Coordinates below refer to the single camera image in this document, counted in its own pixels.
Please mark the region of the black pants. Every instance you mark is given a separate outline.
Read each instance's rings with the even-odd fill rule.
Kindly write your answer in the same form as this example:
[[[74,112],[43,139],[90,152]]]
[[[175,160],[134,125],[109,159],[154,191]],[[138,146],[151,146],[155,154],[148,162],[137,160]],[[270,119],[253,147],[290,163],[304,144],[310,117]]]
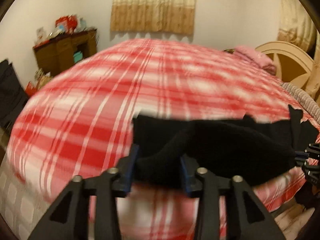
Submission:
[[[172,120],[138,115],[133,119],[133,143],[138,145],[134,179],[179,189],[181,158],[188,156],[213,174],[240,175],[258,186],[295,166],[295,153],[314,143],[319,131],[303,121],[300,109],[290,117],[258,123],[251,116],[226,120]]]

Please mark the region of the striped pillow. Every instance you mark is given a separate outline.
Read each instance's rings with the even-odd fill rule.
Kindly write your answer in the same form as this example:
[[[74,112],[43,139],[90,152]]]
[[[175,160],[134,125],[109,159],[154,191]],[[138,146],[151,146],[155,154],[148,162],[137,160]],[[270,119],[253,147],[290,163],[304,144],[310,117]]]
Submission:
[[[319,124],[320,118],[319,118],[319,106],[317,103],[311,98],[311,96],[302,90],[301,88],[298,88],[297,86],[285,82],[281,85],[292,97],[294,97],[300,105],[313,117],[314,120],[317,121]]]

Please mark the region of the red white plaid bedspread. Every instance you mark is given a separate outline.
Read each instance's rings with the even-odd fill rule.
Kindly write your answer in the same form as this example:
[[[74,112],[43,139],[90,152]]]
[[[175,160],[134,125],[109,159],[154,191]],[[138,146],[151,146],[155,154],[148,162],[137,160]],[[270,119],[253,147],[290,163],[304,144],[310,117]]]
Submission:
[[[1,172],[3,215],[20,239],[74,175],[101,174],[129,152],[131,120],[258,122],[302,104],[255,62],[181,42],[134,39],[79,62],[30,98],[17,118]]]

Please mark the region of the pink folded blanket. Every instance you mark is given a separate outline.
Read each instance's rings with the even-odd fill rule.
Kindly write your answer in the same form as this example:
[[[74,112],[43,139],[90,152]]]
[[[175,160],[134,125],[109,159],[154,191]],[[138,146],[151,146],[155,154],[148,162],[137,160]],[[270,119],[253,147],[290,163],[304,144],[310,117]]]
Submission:
[[[233,54],[273,76],[275,76],[277,73],[277,68],[274,65],[274,62],[267,55],[253,48],[247,46],[237,46],[234,48]]]

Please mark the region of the cream wooden headboard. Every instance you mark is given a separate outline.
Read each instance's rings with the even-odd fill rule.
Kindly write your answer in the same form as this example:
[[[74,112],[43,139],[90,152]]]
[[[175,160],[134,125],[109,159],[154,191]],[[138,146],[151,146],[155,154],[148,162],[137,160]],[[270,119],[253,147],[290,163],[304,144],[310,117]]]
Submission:
[[[313,59],[305,51],[284,41],[267,42],[255,49],[274,62],[277,68],[276,77],[305,89],[313,67]]]

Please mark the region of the red bag on floor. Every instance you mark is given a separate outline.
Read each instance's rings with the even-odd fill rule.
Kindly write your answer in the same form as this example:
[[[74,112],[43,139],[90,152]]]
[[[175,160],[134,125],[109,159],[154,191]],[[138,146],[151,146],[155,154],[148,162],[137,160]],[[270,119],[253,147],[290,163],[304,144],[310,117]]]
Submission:
[[[33,85],[32,82],[28,82],[26,88],[25,88],[25,93],[27,96],[30,98],[37,93],[37,87]]]

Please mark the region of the floral bag on floor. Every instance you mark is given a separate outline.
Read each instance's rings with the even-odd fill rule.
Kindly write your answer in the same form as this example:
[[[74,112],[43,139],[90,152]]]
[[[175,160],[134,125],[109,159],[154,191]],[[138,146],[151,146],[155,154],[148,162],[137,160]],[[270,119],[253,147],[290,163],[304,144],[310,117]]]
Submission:
[[[45,74],[43,69],[40,68],[36,71],[34,79],[36,82],[36,89],[40,90],[43,86],[50,82],[53,79],[53,77],[51,76],[50,72]]]

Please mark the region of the teal box in desk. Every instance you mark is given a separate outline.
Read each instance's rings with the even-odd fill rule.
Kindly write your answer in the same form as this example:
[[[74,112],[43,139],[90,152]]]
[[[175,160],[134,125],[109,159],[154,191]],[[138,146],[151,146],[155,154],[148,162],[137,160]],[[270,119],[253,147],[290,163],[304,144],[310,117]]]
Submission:
[[[74,53],[73,55],[73,59],[74,59],[74,63],[78,63],[79,61],[81,61],[83,59],[83,53],[81,51],[77,51],[76,53]]]

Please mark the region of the black folded chair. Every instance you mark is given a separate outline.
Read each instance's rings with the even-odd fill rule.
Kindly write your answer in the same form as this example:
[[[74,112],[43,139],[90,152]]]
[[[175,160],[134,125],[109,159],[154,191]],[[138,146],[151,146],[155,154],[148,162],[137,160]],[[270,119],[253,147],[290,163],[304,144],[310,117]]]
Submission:
[[[29,96],[21,86],[12,63],[7,59],[1,62],[0,85],[1,129],[10,135],[17,117],[29,100]]]

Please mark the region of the dark brown wooden desk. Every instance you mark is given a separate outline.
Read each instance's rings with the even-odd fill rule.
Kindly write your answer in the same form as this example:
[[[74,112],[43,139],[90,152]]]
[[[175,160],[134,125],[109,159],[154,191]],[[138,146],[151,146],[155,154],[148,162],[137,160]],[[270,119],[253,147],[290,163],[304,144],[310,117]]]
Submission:
[[[97,53],[97,30],[88,29],[72,34],[61,34],[33,46],[38,68],[44,73],[57,76],[75,65],[74,54],[81,52],[83,58]]]

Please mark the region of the red gift bag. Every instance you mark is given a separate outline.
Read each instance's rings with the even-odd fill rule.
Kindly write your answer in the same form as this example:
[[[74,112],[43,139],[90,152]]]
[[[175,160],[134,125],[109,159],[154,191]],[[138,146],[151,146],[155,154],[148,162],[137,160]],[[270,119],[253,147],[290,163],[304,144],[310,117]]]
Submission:
[[[55,21],[55,27],[64,33],[72,34],[78,26],[78,18],[76,15],[63,16]]]

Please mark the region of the beige patterned curtain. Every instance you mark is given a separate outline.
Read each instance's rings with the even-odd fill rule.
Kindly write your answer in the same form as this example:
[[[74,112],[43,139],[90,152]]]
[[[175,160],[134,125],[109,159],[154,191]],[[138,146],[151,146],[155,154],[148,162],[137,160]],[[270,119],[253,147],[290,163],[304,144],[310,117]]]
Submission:
[[[110,31],[193,35],[196,0],[113,0]]]

